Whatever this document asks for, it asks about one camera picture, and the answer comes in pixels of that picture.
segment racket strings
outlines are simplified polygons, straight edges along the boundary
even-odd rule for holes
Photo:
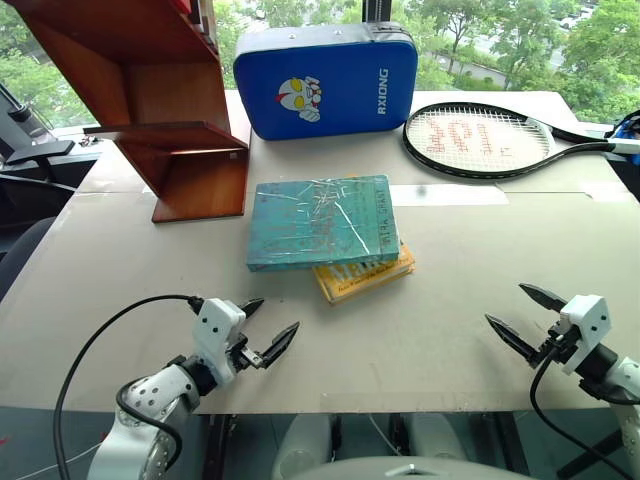
[[[444,107],[410,119],[406,135],[425,157],[472,171],[508,171],[543,160],[550,152],[543,126],[497,110]]]

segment wooden stand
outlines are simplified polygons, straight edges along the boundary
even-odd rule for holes
[[[158,196],[154,222],[244,213],[217,53],[170,0],[9,0]]]

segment white table surface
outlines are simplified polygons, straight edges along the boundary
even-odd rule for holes
[[[530,108],[525,113],[542,120],[553,109],[556,123],[575,122],[549,93],[437,92],[417,94],[416,105],[451,95]],[[153,194],[126,164],[117,166],[119,155],[105,154],[0,304],[0,404],[51,408],[93,331],[122,307],[162,293],[238,303],[264,297],[245,328],[258,350],[301,322],[277,364],[242,372],[203,399],[200,411],[209,413],[529,408],[533,371],[483,318],[491,312],[508,320],[532,344],[544,339],[556,316],[530,301],[518,282],[565,297],[605,296],[614,325],[607,345],[640,356],[640,206],[629,195],[601,202],[583,193],[589,182],[619,186],[597,155],[501,182],[508,205],[394,208],[416,271],[336,307],[309,271],[247,270],[256,183],[376,173],[389,174],[395,185],[457,181],[411,161],[399,140],[398,131],[287,142],[254,135],[245,216],[162,225],[150,221]],[[192,351],[193,321],[178,302],[124,317],[90,350],[67,408],[113,410],[124,382]],[[551,368],[542,405],[597,405],[577,382]]]

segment chair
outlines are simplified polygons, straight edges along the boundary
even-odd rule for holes
[[[39,145],[29,145],[13,152],[5,161],[5,165],[21,165],[30,160],[38,164],[44,172],[45,179],[57,183],[58,178],[49,162],[49,157],[67,155],[75,143],[72,140],[61,140],[57,142],[42,143]]]
[[[29,227],[0,261],[0,302],[54,220],[55,217],[45,218]]]
[[[0,227],[55,217],[74,192],[67,185],[0,174]]]

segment blue bag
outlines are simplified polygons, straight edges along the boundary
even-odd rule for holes
[[[398,127],[417,62],[393,22],[272,28],[240,37],[233,73],[255,132],[281,140]]]

